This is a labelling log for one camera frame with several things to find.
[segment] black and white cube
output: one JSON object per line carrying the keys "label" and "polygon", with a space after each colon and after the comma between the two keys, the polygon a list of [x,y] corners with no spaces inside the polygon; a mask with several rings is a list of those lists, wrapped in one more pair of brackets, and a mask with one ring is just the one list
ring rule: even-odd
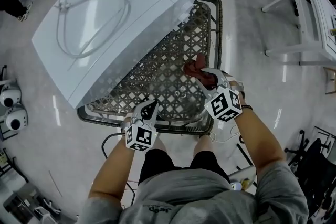
{"label": "black and white cube", "polygon": [[126,131],[126,147],[137,151],[146,151],[151,148],[158,135],[155,128],[147,125],[132,124]]}
{"label": "black and white cube", "polygon": [[205,108],[213,119],[227,122],[242,113],[238,91],[218,87],[217,93],[205,104]]}

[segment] black shorts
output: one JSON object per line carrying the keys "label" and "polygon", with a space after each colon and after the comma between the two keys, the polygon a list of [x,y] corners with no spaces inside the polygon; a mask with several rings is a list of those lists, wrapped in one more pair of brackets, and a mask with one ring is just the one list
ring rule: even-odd
{"label": "black shorts", "polygon": [[206,169],[223,176],[229,183],[229,177],[219,166],[216,156],[211,151],[201,151],[196,154],[190,167],[176,167],[172,159],[163,150],[153,149],[146,153],[145,162],[142,166],[139,184],[157,174],[183,169]]}

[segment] white tiled floor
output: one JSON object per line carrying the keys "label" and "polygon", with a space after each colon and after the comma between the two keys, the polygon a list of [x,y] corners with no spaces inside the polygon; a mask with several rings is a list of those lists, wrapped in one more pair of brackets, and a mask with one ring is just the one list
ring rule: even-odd
{"label": "white tiled floor", "polygon": [[[81,122],[55,87],[31,38],[56,0],[33,1],[30,16],[23,23],[0,13],[0,60],[17,78],[29,115],[28,128],[3,144],[17,156],[28,178],[64,212],[75,216],[104,161],[101,142],[115,130]],[[309,136],[314,124],[334,132],[336,98],[324,95],[326,74],[321,67],[285,67],[262,53],[265,48],[288,46],[299,40],[292,6],[288,3],[262,13],[260,8],[270,1],[222,0],[222,69],[244,82],[247,102],[285,147],[289,141],[298,142],[300,129]],[[217,140],[229,139],[232,126],[215,122]],[[161,139],[176,165],[190,163],[194,137],[162,134]],[[109,141],[106,148],[112,149],[116,141]],[[238,136],[226,143],[214,143],[218,161],[227,173],[234,172],[236,165],[247,166],[236,143]],[[136,153],[131,180],[138,180],[143,159]],[[130,198],[127,191],[123,203],[128,205]]]}

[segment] gray t-shirt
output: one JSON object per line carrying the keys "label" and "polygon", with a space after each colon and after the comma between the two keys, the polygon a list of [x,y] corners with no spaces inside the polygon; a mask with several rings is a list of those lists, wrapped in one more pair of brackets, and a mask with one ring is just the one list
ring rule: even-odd
{"label": "gray t-shirt", "polygon": [[90,198],[78,223],[302,223],[308,220],[306,198],[294,174],[277,162],[258,176],[255,195],[232,190],[217,173],[176,170],[138,186],[133,206],[122,209],[109,200]]}

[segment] red cloth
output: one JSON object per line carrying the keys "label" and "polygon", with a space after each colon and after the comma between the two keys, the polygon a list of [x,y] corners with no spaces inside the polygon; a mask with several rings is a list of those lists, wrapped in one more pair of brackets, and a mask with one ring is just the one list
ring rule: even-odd
{"label": "red cloth", "polygon": [[184,64],[183,71],[186,75],[199,79],[208,90],[211,90],[216,86],[216,76],[201,71],[201,69],[205,67],[204,55],[198,54],[196,61],[192,60]]}

